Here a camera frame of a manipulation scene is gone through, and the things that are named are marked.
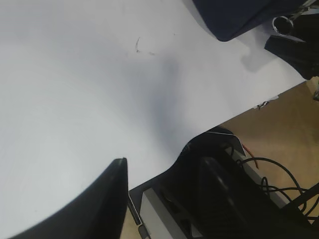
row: floor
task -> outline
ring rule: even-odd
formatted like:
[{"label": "floor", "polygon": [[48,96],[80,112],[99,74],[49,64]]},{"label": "floor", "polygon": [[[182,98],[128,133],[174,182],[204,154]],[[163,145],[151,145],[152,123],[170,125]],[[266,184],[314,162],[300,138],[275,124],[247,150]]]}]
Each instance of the floor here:
[{"label": "floor", "polygon": [[[273,159],[287,167],[300,186],[319,182],[319,102],[312,100],[306,83],[279,96],[260,110],[251,109],[222,126],[237,135],[256,157]],[[267,162],[259,162],[269,180],[278,187],[294,186],[285,172]],[[295,198],[297,191],[287,194]],[[311,214],[318,215],[319,206]],[[121,239],[140,239],[129,211]]]}]

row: dark blue bag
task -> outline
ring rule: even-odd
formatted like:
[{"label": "dark blue bag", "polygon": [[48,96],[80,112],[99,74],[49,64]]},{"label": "dark blue bag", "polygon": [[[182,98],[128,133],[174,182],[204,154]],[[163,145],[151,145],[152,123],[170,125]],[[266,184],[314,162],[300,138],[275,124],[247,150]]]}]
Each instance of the dark blue bag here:
[{"label": "dark blue bag", "polygon": [[229,41],[274,17],[296,13],[306,0],[193,0],[208,29]]}]

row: gray metal panel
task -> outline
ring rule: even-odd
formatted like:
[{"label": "gray metal panel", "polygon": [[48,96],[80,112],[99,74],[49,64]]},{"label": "gray metal panel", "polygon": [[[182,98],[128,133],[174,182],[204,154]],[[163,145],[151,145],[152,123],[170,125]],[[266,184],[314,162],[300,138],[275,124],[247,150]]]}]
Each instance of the gray metal panel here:
[{"label": "gray metal panel", "polygon": [[143,192],[140,215],[151,239],[187,239],[152,188]]}]

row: red wire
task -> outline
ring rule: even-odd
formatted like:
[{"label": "red wire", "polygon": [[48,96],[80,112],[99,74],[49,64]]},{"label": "red wire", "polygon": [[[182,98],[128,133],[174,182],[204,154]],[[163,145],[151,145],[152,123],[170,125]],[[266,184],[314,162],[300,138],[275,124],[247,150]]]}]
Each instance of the red wire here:
[{"label": "red wire", "polygon": [[[244,148],[244,150],[246,150],[247,151],[247,153],[249,153],[249,155],[252,157],[252,158],[254,158],[255,156],[252,154],[252,152],[245,146],[245,145],[243,145],[243,148]],[[256,160],[254,160],[254,162],[255,162],[255,165],[256,165],[256,168],[258,168],[259,169],[259,165],[258,165],[258,162],[256,161]]]}]

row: desk surface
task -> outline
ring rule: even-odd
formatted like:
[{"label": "desk surface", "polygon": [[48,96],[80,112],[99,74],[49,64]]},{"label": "desk surface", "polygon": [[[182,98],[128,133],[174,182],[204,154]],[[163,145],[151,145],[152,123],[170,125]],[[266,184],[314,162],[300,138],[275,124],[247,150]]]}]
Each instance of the desk surface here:
[{"label": "desk surface", "polygon": [[133,188],[194,136],[303,81],[259,29],[217,41],[190,0],[6,0],[0,16],[0,238],[114,158]]}]

